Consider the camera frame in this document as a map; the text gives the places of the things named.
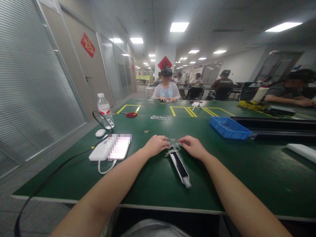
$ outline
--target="green workbench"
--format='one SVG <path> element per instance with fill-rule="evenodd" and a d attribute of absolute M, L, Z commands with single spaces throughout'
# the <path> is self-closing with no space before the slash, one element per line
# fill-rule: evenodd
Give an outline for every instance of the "green workbench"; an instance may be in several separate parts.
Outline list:
<path fill-rule="evenodd" d="M 237 107 L 232 101 L 206 101 L 205 109 L 195 108 L 189 101 L 161 104 L 158 100 L 131 99 L 119 111 L 135 112 L 135 118 L 124 114 L 113 115 L 115 133 L 132 134 L 128 156 L 143 147 L 153 135 L 174 138 L 180 149 L 192 187 L 186 189 L 165 151 L 152 157 L 139 173 L 121 207 L 171 210 L 196 213 L 224 213 L 224 208 L 206 168 L 192 158 L 176 141 L 191 135 L 216 156 L 240 179 L 278 218 L 316 221 L 316 164 L 285 148 L 282 141 L 225 139 L 210 125 L 213 116 L 242 116 L 268 118 L 269 115 Z M 167 116 L 167 120 L 150 119 L 152 115 Z M 316 112 L 296 115 L 316 119 Z M 96 144 L 100 138 L 96 126 L 75 145 L 24 184 L 13 197 L 26 199 L 41 182 L 66 159 Z M 306 144 L 316 149 L 316 144 Z M 97 162 L 88 159 L 91 151 L 67 163 L 34 199 L 76 203 L 99 180 Z M 101 162 L 105 171 L 112 162 Z"/>

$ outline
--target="red scissors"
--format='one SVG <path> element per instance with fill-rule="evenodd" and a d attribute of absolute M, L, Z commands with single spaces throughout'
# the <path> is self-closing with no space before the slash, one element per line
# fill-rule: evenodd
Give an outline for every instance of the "red scissors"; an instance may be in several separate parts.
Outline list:
<path fill-rule="evenodd" d="M 120 114 L 125 114 L 126 117 L 128 117 L 128 118 L 134 118 L 137 116 L 137 113 L 122 113 L 122 112 L 120 112 Z"/>

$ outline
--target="red decoration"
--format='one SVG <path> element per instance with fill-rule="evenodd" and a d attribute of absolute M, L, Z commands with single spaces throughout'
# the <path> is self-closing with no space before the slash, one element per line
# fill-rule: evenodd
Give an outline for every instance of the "red decoration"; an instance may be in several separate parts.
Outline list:
<path fill-rule="evenodd" d="M 95 52 L 95 47 L 91 43 L 90 39 L 86 35 L 86 33 L 83 33 L 82 40 L 80 42 L 82 46 L 85 48 L 85 50 L 88 52 L 88 54 L 93 58 L 94 52 Z"/>
<path fill-rule="evenodd" d="M 160 63 L 157 65 L 160 70 L 162 70 L 164 67 L 172 67 L 172 63 L 169 61 L 169 59 L 167 58 L 167 56 L 165 56 L 161 61 Z"/>

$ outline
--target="white cable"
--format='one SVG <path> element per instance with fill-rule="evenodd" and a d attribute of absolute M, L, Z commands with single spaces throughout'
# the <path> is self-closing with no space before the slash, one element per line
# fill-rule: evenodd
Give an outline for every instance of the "white cable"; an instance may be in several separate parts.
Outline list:
<path fill-rule="evenodd" d="M 116 161 L 117 161 L 117 160 L 114 160 L 114 161 L 113 161 L 113 164 L 112 164 L 112 166 L 111 166 L 111 168 L 110 168 L 109 170 L 105 171 L 105 172 L 101 172 L 101 170 L 100 170 L 100 163 L 101 163 L 101 161 L 99 161 L 99 163 L 98 163 L 98 170 L 99 170 L 100 174 L 106 174 L 106 173 L 110 172 L 111 169 L 113 169 L 113 167 L 115 166 Z"/>

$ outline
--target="plastic bottle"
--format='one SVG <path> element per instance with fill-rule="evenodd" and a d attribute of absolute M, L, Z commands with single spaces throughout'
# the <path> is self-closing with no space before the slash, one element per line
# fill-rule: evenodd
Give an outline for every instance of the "plastic bottle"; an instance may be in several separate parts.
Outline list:
<path fill-rule="evenodd" d="M 114 120 L 113 120 L 113 116 L 110 110 L 110 104 L 108 103 L 108 101 L 105 99 L 104 94 L 103 93 L 99 93 L 98 94 L 99 100 L 98 100 L 98 109 L 99 112 L 106 118 L 107 122 L 105 121 L 105 119 L 102 117 L 102 121 L 103 121 L 103 125 L 106 129 L 111 129 L 111 127 L 114 127 Z"/>

